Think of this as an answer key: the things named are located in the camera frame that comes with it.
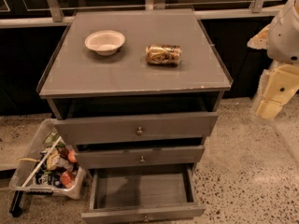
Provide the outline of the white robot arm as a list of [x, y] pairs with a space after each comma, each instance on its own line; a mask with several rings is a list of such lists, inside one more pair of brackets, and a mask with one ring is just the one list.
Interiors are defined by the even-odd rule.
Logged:
[[288, 0], [247, 46], [265, 49], [272, 67], [260, 78], [256, 115], [273, 119], [299, 90], [299, 0]]

